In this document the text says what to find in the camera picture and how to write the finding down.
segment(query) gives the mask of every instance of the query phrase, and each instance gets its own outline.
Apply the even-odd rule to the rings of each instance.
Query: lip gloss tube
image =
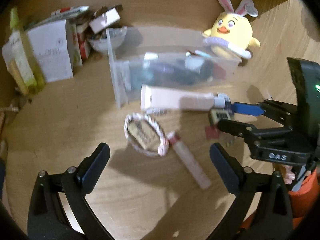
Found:
[[[188,147],[180,139],[177,132],[173,131],[167,135],[169,143],[172,145],[176,154],[192,174],[201,189],[207,189],[211,186],[211,180],[202,170],[200,164],[196,161]]]

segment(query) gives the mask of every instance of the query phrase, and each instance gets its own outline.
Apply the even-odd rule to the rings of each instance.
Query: metal screw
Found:
[[[40,178],[42,178],[44,175],[45,175],[45,171],[40,171],[39,174],[38,174],[38,176],[39,176]]]
[[[74,166],[72,166],[72,167],[69,167],[68,169],[67,169],[67,172],[68,173],[74,173],[76,171],[76,167],[74,167]]]
[[[279,171],[275,171],[275,176],[280,178],[281,177],[281,173]]]
[[[253,172],[253,169],[251,167],[249,167],[249,166],[244,167],[243,170],[244,170],[245,173],[252,173]]]

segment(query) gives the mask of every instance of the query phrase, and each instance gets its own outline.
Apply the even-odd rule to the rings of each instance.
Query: white bowl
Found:
[[[109,29],[109,34],[112,49],[117,49],[124,42],[125,35],[127,34],[127,27]],[[88,42],[95,51],[108,55],[108,39],[88,40]]]

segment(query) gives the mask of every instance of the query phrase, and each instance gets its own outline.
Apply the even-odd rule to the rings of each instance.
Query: bunny ears headband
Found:
[[[254,7],[252,0],[242,0],[236,10],[233,9],[230,0],[218,0],[218,1],[227,13],[235,13],[242,17],[247,14],[249,14],[252,17],[258,16],[258,11]]]

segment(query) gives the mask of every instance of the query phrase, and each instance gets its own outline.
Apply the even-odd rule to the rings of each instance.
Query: white and red bracelet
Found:
[[[140,121],[140,120],[145,120],[156,131],[157,135],[159,136],[160,145],[158,147],[158,152],[148,151],[148,150],[143,149],[139,144],[137,144],[135,142],[135,140],[133,139],[133,136],[128,131],[128,124],[130,122]],[[132,145],[132,147],[136,151],[143,153],[149,157],[165,156],[167,154],[168,149],[169,149],[169,141],[166,138],[163,129],[148,114],[133,113],[133,114],[127,115],[124,120],[124,135],[127,138],[128,142]]]

